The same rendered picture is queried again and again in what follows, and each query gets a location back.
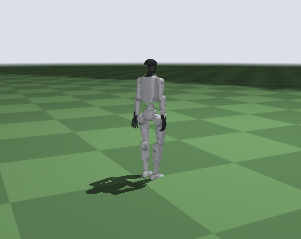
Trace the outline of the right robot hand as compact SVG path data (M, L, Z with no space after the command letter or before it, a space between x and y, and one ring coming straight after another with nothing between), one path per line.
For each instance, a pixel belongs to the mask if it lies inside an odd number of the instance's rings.
M166 127L166 118L164 118L164 115L161 115L161 120L162 120L162 127L161 130L159 131L164 131Z

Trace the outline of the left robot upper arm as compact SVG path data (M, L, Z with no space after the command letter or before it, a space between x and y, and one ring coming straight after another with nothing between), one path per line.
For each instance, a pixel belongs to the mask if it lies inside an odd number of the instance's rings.
M142 100L142 98L141 98L141 77L137 78L136 99Z

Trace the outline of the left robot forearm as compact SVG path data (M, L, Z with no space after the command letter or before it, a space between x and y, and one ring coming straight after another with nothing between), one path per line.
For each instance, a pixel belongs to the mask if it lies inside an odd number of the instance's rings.
M137 99L135 98L135 108L134 108L134 110L135 110L135 112L136 112L136 113L135 113L136 116L139 115L140 104L141 104L141 101L139 101L139 100L137 100Z

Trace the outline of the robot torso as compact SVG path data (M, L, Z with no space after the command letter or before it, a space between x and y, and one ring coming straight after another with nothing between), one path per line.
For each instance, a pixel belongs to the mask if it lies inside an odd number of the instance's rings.
M146 74L145 74L146 75ZM157 76L152 77L141 77L141 98L143 103L148 103L146 106L146 110L143 111L143 119L147 121L153 121L153 115L157 114L157 111L154 110L154 104L158 101L158 92L157 92L157 84L155 82L155 78Z

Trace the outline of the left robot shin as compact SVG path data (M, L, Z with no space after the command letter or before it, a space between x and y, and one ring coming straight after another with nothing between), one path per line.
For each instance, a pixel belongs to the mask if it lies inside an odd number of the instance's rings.
M141 147L141 157L143 160L143 165L144 165L144 171L148 172L148 160L149 160L149 148L148 149L142 149L142 142L140 143Z

